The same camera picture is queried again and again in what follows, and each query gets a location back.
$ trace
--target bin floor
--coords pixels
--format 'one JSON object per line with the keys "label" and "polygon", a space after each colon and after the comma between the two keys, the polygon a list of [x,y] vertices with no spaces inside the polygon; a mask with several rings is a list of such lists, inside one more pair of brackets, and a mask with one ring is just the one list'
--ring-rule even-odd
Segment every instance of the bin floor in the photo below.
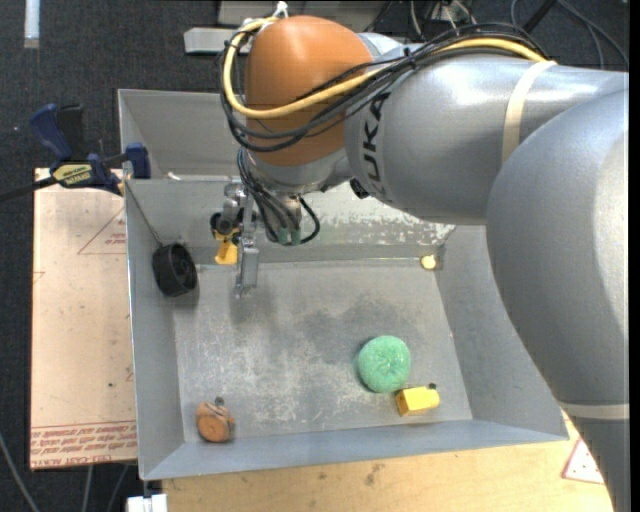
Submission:
{"label": "bin floor", "polygon": [[[237,438],[471,419],[434,274],[415,261],[263,264],[258,279],[237,300],[235,269],[202,266],[174,309],[185,441],[217,396]],[[407,386],[435,383],[437,409],[402,418],[393,394],[361,383],[358,351],[383,334],[407,343]]]}

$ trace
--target wooden table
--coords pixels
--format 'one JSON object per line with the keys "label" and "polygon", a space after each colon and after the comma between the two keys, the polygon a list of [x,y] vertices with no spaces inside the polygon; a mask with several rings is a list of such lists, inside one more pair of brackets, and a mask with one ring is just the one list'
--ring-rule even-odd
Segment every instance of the wooden table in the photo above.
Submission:
{"label": "wooden table", "polygon": [[602,484],[562,478],[570,440],[163,481],[171,512],[610,512]]}

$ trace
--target black carpet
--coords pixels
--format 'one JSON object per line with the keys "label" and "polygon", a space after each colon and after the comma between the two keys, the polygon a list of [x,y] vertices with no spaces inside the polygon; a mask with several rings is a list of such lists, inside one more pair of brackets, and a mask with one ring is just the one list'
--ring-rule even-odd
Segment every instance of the black carpet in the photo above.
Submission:
{"label": "black carpet", "polygon": [[[407,31],[407,5],[398,4],[379,23],[385,31]],[[521,0],[519,20],[541,0]],[[620,0],[570,0],[598,23],[628,55],[629,7]],[[120,88],[212,91],[211,57],[184,55],[183,33],[215,20],[215,2],[148,0],[42,0],[40,49],[24,48],[24,0],[0,0],[0,192],[27,185],[34,167],[53,157],[31,135],[28,119],[42,105],[85,105],[86,139],[105,154],[119,151],[116,92]],[[418,8],[426,2],[416,2]],[[508,21],[508,0],[477,0],[478,21]],[[584,25],[560,7],[551,9],[533,35],[562,64],[597,67]],[[620,57],[602,43],[609,69]],[[86,469],[28,469],[31,270],[33,200],[0,204],[0,432],[42,512],[76,511]],[[104,511],[120,465],[97,466],[89,510]],[[130,470],[122,496],[140,494]],[[28,510],[0,457],[0,511]]]}

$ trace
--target green ball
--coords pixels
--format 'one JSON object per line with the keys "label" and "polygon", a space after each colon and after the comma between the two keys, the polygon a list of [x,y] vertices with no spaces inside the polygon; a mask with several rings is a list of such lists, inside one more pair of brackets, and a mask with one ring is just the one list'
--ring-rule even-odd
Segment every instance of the green ball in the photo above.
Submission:
{"label": "green ball", "polygon": [[390,393],[402,388],[410,371],[409,348],[395,336],[374,338],[358,354],[360,378],[376,393]]}

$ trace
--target gray metal bin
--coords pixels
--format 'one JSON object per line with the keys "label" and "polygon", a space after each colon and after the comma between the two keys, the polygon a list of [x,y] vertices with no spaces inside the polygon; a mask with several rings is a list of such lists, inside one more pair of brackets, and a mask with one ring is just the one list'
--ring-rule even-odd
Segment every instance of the gray metal bin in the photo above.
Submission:
{"label": "gray metal bin", "polygon": [[[500,300],[484,228],[418,221],[344,185],[309,194],[318,239],[282,248],[258,237],[258,286],[236,299],[235,267],[213,263],[209,231],[236,174],[217,95],[120,91],[119,101],[123,146],[145,144],[154,168],[126,189],[142,478],[566,438]],[[199,284],[168,298],[151,255],[175,241]],[[434,252],[442,268],[424,270],[420,256]],[[382,334],[407,343],[407,384],[436,384],[437,409],[401,417],[391,394],[360,382],[355,357]],[[216,396],[237,422],[226,444],[204,442],[195,425],[198,403]]]}

